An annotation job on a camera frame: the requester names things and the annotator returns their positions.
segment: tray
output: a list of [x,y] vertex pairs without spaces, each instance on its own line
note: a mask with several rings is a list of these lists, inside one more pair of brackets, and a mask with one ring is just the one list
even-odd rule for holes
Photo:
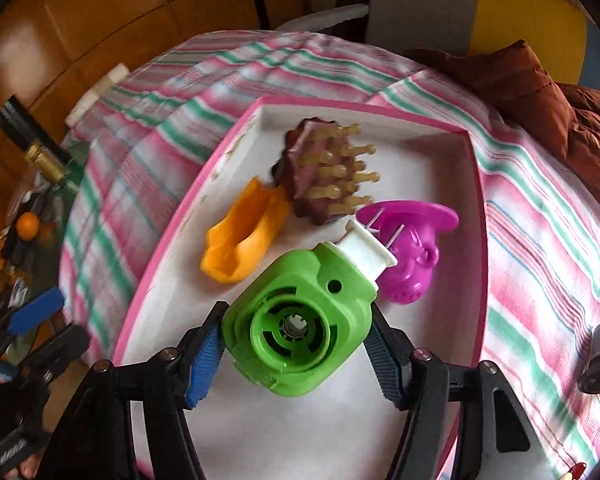
[[[382,180],[360,194],[381,200],[424,200],[458,212],[456,231],[438,237],[440,262],[423,298],[378,305],[388,322],[416,346],[441,359],[476,365],[482,347],[488,261],[484,201],[473,150],[464,130],[392,108],[336,101],[261,98],[240,118],[205,165],[167,227],[131,303],[113,362],[131,364],[175,345],[216,300],[231,303],[276,257],[294,248],[336,241],[345,219],[315,228],[291,217],[260,267],[237,285],[221,285],[199,268],[205,232],[220,221],[255,175],[270,180],[283,136],[303,118],[359,123],[356,144],[373,142],[369,171]],[[405,413],[381,394],[363,346],[311,393],[280,397],[249,383],[222,359],[208,397],[187,423],[209,480],[384,478]],[[457,410],[446,416],[441,466],[455,440]],[[142,407],[132,405],[138,461],[148,468]]]

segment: gold bottle neck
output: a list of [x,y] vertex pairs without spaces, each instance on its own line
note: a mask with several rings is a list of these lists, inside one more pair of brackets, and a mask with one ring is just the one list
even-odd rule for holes
[[40,142],[34,142],[30,145],[24,158],[52,184],[57,184],[66,176],[62,164]]

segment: purple plastic toy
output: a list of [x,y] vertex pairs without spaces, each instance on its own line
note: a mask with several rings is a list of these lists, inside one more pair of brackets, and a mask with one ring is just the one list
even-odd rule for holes
[[389,200],[360,209],[356,219],[367,229],[377,229],[378,240],[389,245],[398,259],[395,267],[385,269],[376,280],[380,293],[394,303],[419,300],[429,288],[433,267],[440,259],[436,233],[458,227],[456,212],[440,204]]

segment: striped tablecloth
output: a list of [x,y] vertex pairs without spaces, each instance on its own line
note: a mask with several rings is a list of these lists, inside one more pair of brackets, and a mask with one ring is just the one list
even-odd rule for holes
[[396,107],[469,131],[486,200],[482,358],[500,365],[555,472],[600,457],[600,396],[576,387],[600,322],[600,206],[571,171],[467,90],[409,59],[322,34],[197,36],[136,70],[72,131],[93,141],[60,284],[108,356],[187,188],[263,95]]

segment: orange ball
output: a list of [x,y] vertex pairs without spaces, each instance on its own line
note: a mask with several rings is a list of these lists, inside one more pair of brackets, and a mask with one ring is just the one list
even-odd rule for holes
[[20,215],[16,222],[16,232],[20,237],[20,240],[24,242],[30,242],[38,236],[40,230],[40,218],[38,215],[26,212]]

